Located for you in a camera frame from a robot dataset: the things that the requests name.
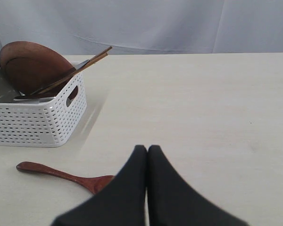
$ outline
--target basket handle hole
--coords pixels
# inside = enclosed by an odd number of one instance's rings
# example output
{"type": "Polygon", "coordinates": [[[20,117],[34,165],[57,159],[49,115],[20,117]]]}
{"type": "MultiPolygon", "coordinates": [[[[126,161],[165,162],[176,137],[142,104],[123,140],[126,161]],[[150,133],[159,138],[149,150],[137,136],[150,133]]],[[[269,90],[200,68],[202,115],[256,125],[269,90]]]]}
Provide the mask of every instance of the basket handle hole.
{"type": "Polygon", "coordinates": [[[69,107],[71,105],[74,98],[77,96],[78,92],[79,92],[79,88],[78,88],[78,86],[76,86],[74,88],[74,90],[71,92],[71,94],[67,97],[67,100],[66,100],[66,106],[67,107],[69,107]]]}

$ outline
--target white table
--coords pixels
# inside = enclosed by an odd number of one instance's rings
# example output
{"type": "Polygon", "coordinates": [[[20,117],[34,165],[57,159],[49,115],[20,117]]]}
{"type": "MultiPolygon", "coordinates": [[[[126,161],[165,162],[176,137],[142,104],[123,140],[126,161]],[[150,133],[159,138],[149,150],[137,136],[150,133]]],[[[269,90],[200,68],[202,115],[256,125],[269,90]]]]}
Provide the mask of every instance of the white table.
{"type": "Polygon", "coordinates": [[[193,188],[230,213],[283,226],[282,53],[108,56],[84,81],[88,108],[64,146],[0,146],[0,226],[49,225],[91,196],[20,173],[18,163],[116,174],[135,144],[161,145],[193,188]]]}

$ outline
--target white wall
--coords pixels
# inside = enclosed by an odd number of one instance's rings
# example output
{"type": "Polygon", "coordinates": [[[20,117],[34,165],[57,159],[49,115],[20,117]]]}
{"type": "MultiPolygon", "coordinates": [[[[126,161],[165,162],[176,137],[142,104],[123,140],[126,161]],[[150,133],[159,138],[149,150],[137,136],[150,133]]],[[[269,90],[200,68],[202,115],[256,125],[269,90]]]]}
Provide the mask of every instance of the white wall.
{"type": "Polygon", "coordinates": [[[61,54],[283,52],[283,0],[0,0],[0,48],[61,54]]]}

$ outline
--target red wooden spoon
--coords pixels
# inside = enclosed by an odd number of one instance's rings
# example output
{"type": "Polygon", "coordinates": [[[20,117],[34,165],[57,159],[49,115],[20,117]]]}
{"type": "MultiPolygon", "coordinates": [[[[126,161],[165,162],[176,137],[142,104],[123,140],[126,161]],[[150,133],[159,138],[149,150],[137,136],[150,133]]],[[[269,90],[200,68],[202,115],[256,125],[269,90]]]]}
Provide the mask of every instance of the red wooden spoon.
{"type": "Polygon", "coordinates": [[[16,169],[21,172],[44,173],[66,179],[87,188],[92,194],[96,194],[102,190],[114,177],[113,175],[106,175],[96,178],[82,178],[30,161],[19,163],[16,169]]]}

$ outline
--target white plastic basket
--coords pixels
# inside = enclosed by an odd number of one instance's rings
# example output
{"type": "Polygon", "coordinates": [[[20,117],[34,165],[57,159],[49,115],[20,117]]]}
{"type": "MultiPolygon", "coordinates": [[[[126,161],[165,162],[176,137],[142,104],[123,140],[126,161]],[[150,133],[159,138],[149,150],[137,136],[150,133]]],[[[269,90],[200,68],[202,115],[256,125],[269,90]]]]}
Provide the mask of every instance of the white plastic basket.
{"type": "Polygon", "coordinates": [[[40,104],[0,104],[0,145],[58,147],[66,143],[86,110],[82,72],[53,100],[40,104]],[[67,98],[78,87],[67,106],[67,98]]]}

